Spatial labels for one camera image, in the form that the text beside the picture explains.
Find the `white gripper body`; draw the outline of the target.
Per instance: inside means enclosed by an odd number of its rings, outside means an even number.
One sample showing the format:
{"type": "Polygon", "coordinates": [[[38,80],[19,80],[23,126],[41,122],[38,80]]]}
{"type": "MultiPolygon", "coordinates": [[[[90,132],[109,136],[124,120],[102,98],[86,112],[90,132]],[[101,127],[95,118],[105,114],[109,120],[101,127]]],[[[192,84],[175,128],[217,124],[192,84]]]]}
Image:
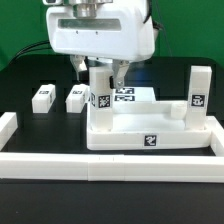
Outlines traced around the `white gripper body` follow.
{"type": "Polygon", "coordinates": [[[145,22],[147,3],[104,3],[96,17],[77,18],[70,5],[49,7],[50,44],[57,53],[125,61],[149,59],[155,51],[152,18],[145,22]]]}

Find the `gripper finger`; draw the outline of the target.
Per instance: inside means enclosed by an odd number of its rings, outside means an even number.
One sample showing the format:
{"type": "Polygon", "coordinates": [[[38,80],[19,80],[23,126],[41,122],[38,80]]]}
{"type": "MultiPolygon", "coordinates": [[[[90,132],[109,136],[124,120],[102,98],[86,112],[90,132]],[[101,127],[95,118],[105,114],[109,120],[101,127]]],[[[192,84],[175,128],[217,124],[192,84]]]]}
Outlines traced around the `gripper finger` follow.
{"type": "Polygon", "coordinates": [[[71,55],[70,62],[76,72],[77,80],[80,80],[80,75],[87,71],[85,56],[71,55]]]}
{"type": "Polygon", "coordinates": [[[130,63],[125,60],[114,60],[112,62],[111,84],[114,89],[122,89],[125,84],[125,75],[129,69],[130,63]]]}

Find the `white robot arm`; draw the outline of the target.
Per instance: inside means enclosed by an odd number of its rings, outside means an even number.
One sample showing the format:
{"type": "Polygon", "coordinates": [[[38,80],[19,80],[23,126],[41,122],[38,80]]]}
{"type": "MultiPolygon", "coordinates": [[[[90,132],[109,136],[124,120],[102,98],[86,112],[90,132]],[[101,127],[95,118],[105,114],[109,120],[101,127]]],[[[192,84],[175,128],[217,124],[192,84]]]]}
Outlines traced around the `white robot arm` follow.
{"type": "Polygon", "coordinates": [[[161,25],[152,18],[151,0],[42,0],[48,7],[49,42],[68,54],[74,66],[84,58],[112,62],[113,86],[124,86],[132,62],[152,57],[161,25]]]}

